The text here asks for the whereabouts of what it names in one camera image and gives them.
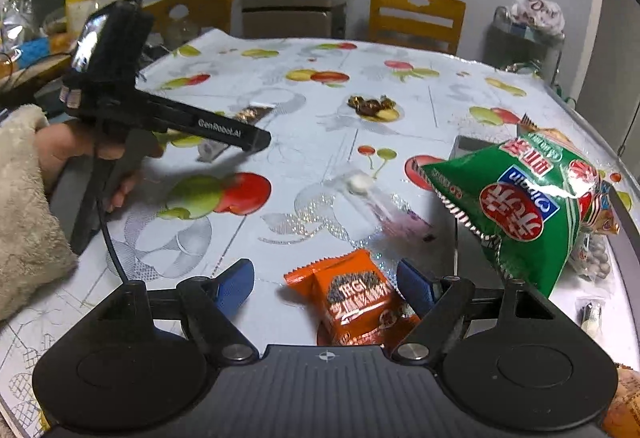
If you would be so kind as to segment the beige fleece sleeve forearm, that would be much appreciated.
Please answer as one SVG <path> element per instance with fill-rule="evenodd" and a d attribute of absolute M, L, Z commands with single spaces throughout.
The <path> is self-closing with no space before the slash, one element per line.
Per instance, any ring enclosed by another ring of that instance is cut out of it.
<path fill-rule="evenodd" d="M 42 110 L 26 105 L 1 125 L 1 319 L 8 320 L 43 285 L 77 265 L 44 191 L 36 133 Z"/>

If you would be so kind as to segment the person left hand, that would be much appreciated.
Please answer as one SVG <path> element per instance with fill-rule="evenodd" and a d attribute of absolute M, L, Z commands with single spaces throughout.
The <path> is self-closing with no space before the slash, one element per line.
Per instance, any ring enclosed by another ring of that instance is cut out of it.
<path fill-rule="evenodd" d="M 164 148 L 152 135 L 151 147 L 146 150 L 145 156 L 160 158 L 164 155 Z M 117 161 L 125 154 L 124 142 L 110 138 L 96 142 L 93 130 L 79 122 L 68 120 L 65 123 L 49 125 L 35 133 L 34 142 L 38 164 L 41 172 L 44 191 L 51 195 L 55 185 L 68 166 L 69 161 L 77 161 L 79 158 L 91 158 L 94 150 L 98 149 L 98 157 L 104 161 Z M 140 182 L 140 171 L 134 170 L 126 173 L 120 179 L 115 192 L 105 207 L 108 213 L 122 208 L 127 196 Z"/>

